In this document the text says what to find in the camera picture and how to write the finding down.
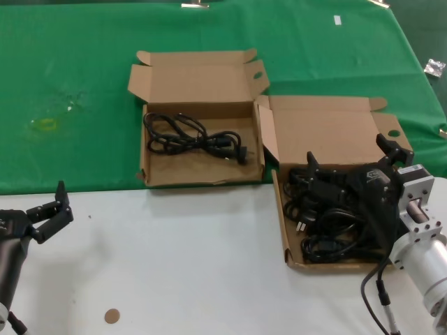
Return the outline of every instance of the wet stain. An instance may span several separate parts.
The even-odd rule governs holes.
[[[44,118],[32,120],[32,127],[37,131],[55,131],[57,129],[57,120],[53,118]]]

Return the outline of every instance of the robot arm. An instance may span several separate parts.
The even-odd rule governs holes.
[[[355,199],[359,212],[367,219],[390,261],[406,271],[419,289],[425,308],[435,317],[437,333],[447,334],[447,238],[441,233],[442,220],[433,216],[430,210],[434,177],[422,165],[409,166],[413,152],[382,135],[377,136],[376,142],[385,154],[379,162],[343,173],[324,171],[309,152],[309,190],[341,205],[347,198]],[[397,162],[404,167],[397,169],[394,166]],[[377,287],[391,334],[399,334],[381,280],[386,263],[384,258],[367,279],[376,272],[379,274]],[[370,312],[383,333],[388,334]]]
[[[55,200],[26,213],[14,209],[0,210],[0,331],[9,321],[19,335],[26,327],[10,312],[22,265],[27,258],[31,239],[39,244],[47,241],[73,221],[68,195],[62,181]],[[46,221],[40,227],[33,225]]]

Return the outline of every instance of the black cable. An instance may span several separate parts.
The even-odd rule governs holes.
[[[24,335],[28,331],[23,322],[17,319],[13,312],[9,312],[8,321],[17,335]]]
[[[159,133],[154,127],[155,121],[166,122],[175,134]],[[177,122],[197,131],[197,136],[185,133]],[[143,117],[143,123],[150,137],[147,148],[155,154],[178,155],[202,149],[214,157],[235,159],[241,165],[247,162],[247,147],[242,146],[240,135],[234,131],[221,131],[208,135],[199,120],[185,114],[170,117],[165,114],[148,113]]]
[[[396,221],[395,224],[395,229],[394,229],[394,239],[396,240],[396,236],[397,236],[397,231],[399,230],[399,221]],[[362,284],[360,285],[360,293],[362,295],[362,299],[363,302],[366,305],[367,310],[369,311],[369,314],[372,316],[372,318],[374,319],[374,321],[376,322],[376,324],[379,326],[379,328],[381,329],[381,331],[385,334],[385,335],[390,335],[387,330],[385,329],[385,327],[381,324],[381,322],[379,321],[379,319],[376,317],[376,314],[373,312],[371,305],[369,305],[368,302],[368,298],[366,297],[365,294],[365,286],[367,284],[367,282],[377,273],[377,281],[382,282],[382,275],[383,275],[383,270],[385,269],[386,265],[388,264],[388,258],[391,255],[391,251],[393,250],[393,245],[391,244],[388,247],[388,250],[386,252],[386,254],[384,255],[384,257],[382,258],[382,260],[380,261],[380,263],[373,269],[371,270],[370,273],[368,273],[368,275],[366,275],[366,277],[363,279]]]

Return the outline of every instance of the black power cable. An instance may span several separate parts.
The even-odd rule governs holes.
[[[159,133],[154,127],[156,121],[166,122],[176,134]],[[197,131],[197,136],[185,133],[177,122]],[[199,120],[185,114],[171,117],[166,114],[148,113],[143,117],[143,123],[150,137],[147,148],[155,154],[178,155],[202,149],[214,157],[235,159],[240,165],[247,162],[247,147],[242,146],[240,135],[234,131],[221,131],[208,135]]]
[[[393,240],[396,240],[396,236],[397,236],[397,231],[398,230],[399,230],[399,224],[396,223],[395,230],[394,230],[394,239]],[[364,301],[364,303],[366,305],[366,308],[369,311],[369,314],[372,316],[372,318],[376,322],[376,324],[379,326],[380,330],[385,335],[398,335],[400,333],[399,333],[399,331],[388,333],[386,328],[381,324],[379,319],[376,317],[376,314],[372,310],[371,305],[369,305],[368,298],[366,297],[366,294],[365,294],[365,286],[366,286],[367,282],[377,273],[376,284],[377,284],[377,290],[379,291],[379,299],[381,301],[381,304],[382,304],[382,306],[389,306],[390,305],[390,298],[388,296],[388,293],[385,290],[385,285],[384,285],[383,280],[382,280],[382,275],[383,275],[383,270],[388,265],[388,258],[390,257],[390,254],[391,254],[392,250],[393,250],[393,245],[391,244],[391,246],[388,248],[386,254],[382,257],[380,263],[375,268],[373,268],[373,270],[371,270],[370,273],[368,273],[366,275],[366,277],[362,281],[362,284],[360,285],[360,293],[362,295],[362,299],[363,299],[363,301]]]

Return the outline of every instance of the white label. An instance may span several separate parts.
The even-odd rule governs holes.
[[[409,167],[404,167],[403,169],[399,169],[398,172],[400,174],[405,174],[405,173],[413,172],[413,171],[420,170],[420,169],[422,169],[422,165],[417,164],[417,165],[413,165],[413,166],[409,166]]]
[[[336,26],[342,25],[342,18],[340,17],[340,15],[334,15],[334,22]]]

